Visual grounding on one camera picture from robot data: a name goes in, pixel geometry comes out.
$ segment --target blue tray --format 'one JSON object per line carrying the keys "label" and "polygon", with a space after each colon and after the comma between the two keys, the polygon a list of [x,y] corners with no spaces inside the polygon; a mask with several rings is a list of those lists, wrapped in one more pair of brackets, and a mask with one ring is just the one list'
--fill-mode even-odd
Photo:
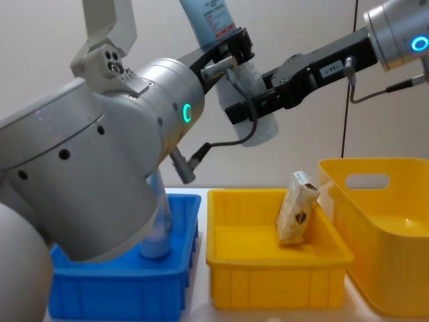
{"label": "blue tray", "polygon": [[168,195],[172,210],[172,251],[160,260],[139,254],[139,246],[102,264],[68,260],[55,246],[49,312],[56,319],[177,321],[198,237],[197,195]]}

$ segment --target yellow plastic bin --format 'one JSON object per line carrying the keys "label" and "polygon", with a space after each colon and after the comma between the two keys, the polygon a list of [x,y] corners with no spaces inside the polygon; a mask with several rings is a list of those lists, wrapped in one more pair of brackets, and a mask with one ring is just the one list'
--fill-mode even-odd
{"label": "yellow plastic bin", "polygon": [[208,193],[206,262],[217,309],[325,309],[343,303],[353,255],[320,206],[301,246],[279,247],[286,189]]}
{"label": "yellow plastic bin", "polygon": [[[429,161],[334,159],[319,164],[321,203],[355,255],[349,276],[385,315],[429,317]],[[382,189],[350,189],[352,175],[386,174]]]}

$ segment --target sticker label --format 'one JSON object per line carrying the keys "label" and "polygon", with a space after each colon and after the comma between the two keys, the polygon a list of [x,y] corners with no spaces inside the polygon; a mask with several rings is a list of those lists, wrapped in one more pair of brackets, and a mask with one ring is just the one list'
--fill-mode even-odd
{"label": "sticker label", "polygon": [[332,64],[329,64],[328,66],[321,68],[320,73],[323,78],[328,77],[332,74],[335,74],[337,72],[340,72],[344,69],[343,62],[341,60],[337,60],[336,62],[333,62]]}

